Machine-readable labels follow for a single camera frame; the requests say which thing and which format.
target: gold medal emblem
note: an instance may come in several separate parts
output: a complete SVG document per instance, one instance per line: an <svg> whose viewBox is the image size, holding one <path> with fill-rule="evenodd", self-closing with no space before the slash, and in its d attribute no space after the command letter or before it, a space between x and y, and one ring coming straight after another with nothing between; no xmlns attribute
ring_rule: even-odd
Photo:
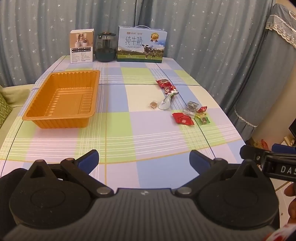
<svg viewBox="0 0 296 241"><path fill-rule="evenodd" d="M155 43L156 43L158 38L159 38L158 33L153 33L153 34L151 34L151 40L150 41L151 42L155 41Z"/></svg>

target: orange plastic tray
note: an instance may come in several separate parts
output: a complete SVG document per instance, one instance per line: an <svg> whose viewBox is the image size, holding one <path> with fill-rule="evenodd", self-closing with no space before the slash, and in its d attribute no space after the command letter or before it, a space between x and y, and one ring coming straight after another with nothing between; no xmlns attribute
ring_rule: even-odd
<svg viewBox="0 0 296 241"><path fill-rule="evenodd" d="M99 70L49 75L22 119L45 129L86 127L95 113L99 77Z"/></svg>

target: table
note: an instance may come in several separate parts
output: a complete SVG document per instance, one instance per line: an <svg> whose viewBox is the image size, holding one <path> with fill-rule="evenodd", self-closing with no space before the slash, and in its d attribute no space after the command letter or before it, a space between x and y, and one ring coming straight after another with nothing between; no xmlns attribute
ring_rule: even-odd
<svg viewBox="0 0 296 241"><path fill-rule="evenodd" d="M96 114L86 128L40 129L22 115L39 87L52 72L98 69L101 71ZM179 91L168 110L148 104L164 99L155 80L169 79ZM188 101L207 106L210 124L185 126L172 113ZM109 62L70 64L58 59L35 83L0 150L0 172L28 169L36 159L59 163L97 149L99 165L90 174L116 190L125 188L177 188L198 176L189 164L197 149L210 158L241 163L244 145L239 133L210 94L173 59L161 64Z"/></svg>

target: lace trim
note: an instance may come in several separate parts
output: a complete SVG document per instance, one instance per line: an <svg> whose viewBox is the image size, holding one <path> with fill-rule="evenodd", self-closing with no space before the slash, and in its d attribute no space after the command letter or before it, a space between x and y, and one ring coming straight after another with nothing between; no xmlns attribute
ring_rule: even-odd
<svg viewBox="0 0 296 241"><path fill-rule="evenodd" d="M290 14L290 16L291 16L293 19L296 20L296 15L295 15L293 12L289 11L289 14Z"/></svg>
<svg viewBox="0 0 296 241"><path fill-rule="evenodd" d="M283 19L281 19L278 15L275 14L271 14L270 16L272 17L277 17L279 20L281 20L285 25L287 25L287 27L289 27L292 31L294 31L296 33L296 30L293 29L289 24L287 24Z"/></svg>
<svg viewBox="0 0 296 241"><path fill-rule="evenodd" d="M291 44L294 48L296 48L296 41L293 36L288 34L283 27L279 26L277 23L267 23L266 29L275 30L284 40L286 40L289 44Z"/></svg>
<svg viewBox="0 0 296 241"><path fill-rule="evenodd" d="M239 116L239 114L237 113L237 110L236 110L235 107L236 107L236 105L234 106L234 112L235 112L235 114L237 115L238 118L240 118L243 122L247 123L248 125L250 125L252 127L255 127L255 128L257 127L255 125L252 125L250 122L247 122L243 117Z"/></svg>

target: human hand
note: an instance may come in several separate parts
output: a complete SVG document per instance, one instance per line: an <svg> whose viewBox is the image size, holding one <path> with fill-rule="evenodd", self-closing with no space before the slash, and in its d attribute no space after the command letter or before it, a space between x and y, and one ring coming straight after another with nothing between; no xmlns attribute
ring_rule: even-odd
<svg viewBox="0 0 296 241"><path fill-rule="evenodd" d="M288 197L295 196L294 183L285 189L284 194ZM296 198L290 203L288 213L290 215L288 223L296 223Z"/></svg>

